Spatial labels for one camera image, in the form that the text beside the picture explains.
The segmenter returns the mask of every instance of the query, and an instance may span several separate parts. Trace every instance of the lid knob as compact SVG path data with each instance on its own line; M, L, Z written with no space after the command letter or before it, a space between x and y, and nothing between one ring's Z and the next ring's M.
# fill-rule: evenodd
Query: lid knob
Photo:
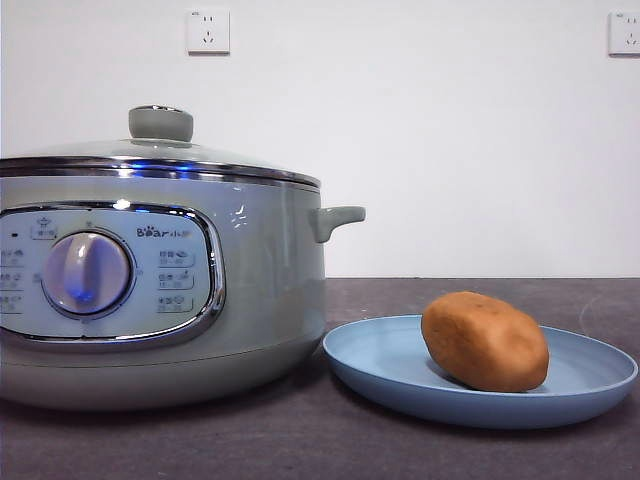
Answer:
M129 132L133 138L189 142L193 136L193 117L162 105L136 107L129 110Z

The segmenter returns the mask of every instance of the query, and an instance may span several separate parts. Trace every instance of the control panel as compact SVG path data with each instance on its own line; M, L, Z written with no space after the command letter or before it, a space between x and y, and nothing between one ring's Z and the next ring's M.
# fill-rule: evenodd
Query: control panel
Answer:
M45 339L153 336L215 303L217 235L197 213L39 205L0 217L0 326Z

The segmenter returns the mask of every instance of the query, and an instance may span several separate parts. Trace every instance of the brand logo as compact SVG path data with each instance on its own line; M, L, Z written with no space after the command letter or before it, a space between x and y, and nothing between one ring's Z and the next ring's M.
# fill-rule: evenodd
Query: brand logo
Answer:
M189 230L159 230L153 225L147 225L146 227L136 228L136 234L138 237L152 237L152 238L163 238L163 237L180 237L187 238L191 236L191 231Z

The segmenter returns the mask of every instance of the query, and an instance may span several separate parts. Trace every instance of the plate rim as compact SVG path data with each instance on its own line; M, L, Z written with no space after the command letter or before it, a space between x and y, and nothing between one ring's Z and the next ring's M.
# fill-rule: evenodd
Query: plate rim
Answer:
M602 392L607 392L610 390L616 390L619 388L624 387L625 385L632 383L636 377L638 376L638 363L633 359L633 357L631 355L629 355L628 353L620 350L619 348L610 345L606 342L603 342L602 340L598 340L595 339L593 337L588 337L586 335L582 335L580 333L575 333L575 332L571 332L569 330L564 330L561 328L555 328L555 327L547 327L544 325L540 325L540 327L544 330L550 330L550 331L556 331L556 332L560 332L561 334L566 334L566 335L573 335L576 337L580 337L583 341L587 341L587 342L595 342L595 343L599 343L602 346L612 349L614 350L617 354L621 355L622 357L624 357L627 361L631 362L631 365L633 367L633 371L631 372L631 374L626 377L625 379L616 382L614 384L611 385L606 385L603 387L598 387L598 388L594 388L594 389L590 389L590 390L581 390L581 391L577 391L577 392L567 392L567 393L544 393L544 392L539 392L539 393L530 393L530 392L493 392L493 391L483 391L483 390L472 390L472 389L468 389L468 390L461 390L461 389L456 389L456 388L451 388L451 387L441 387L441 386L437 386L437 385L424 385L424 384L419 384L419 383L415 383L415 382L409 382L409 381L405 381L405 380L399 380L399 379L395 379L395 378L390 378L390 377L384 377L381 375L378 375L376 373L372 373L372 372L368 372L366 370L363 370L361 368L357 368L354 367L352 365L349 365L347 363L345 363L344 361L340 360L336 355L335 352L331 352L330 348L327 347L327 338L331 335L335 335L334 332L336 332L337 330L340 330L342 328L346 328L349 326L353 326L355 324L362 324L362 323L367 323L367 322L375 322L375 321L380 321L380 320L387 320L387 319L393 319L393 318L415 318L416 320L418 320L419 318L421 318L420 314L405 314L405 315L389 315L389 316L382 316L382 317L372 317L372 318L364 318L361 320L356 320L354 322L349 322L349 323L345 323L342 325L338 325L337 327L332 328L331 330L329 330L323 337L322 339L322 348L324 349L325 353L334 361L340 363L341 365L344 365L345 367L348 367L354 371L357 371L361 374L364 375L368 375L371 377L375 377L378 378L380 380L386 381L386 382L393 382L393 383L397 383L400 385L404 385L404 386L409 386L409 387L415 387L415 388L419 388L419 389L423 389L423 390L432 390L432 391L437 391L437 392L443 392L443 393L448 393L448 394L458 394L458 395L477 395L479 397L501 397L501 398L520 398L520 399L544 399L544 398L564 398L564 397L576 397L576 396L582 396L582 395L592 395L592 394L596 394L596 393L602 393Z

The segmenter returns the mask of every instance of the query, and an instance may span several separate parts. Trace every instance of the dark gray countertop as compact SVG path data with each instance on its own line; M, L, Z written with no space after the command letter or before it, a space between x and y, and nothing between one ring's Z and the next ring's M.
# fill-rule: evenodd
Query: dark gray countertop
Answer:
M640 279L331 279L328 329L419 313L474 290L541 324L640 359ZM492 431L415 419L351 392L322 349L250 392L136 413L65 413L0 402L3 479L640 478L640 382L593 420Z

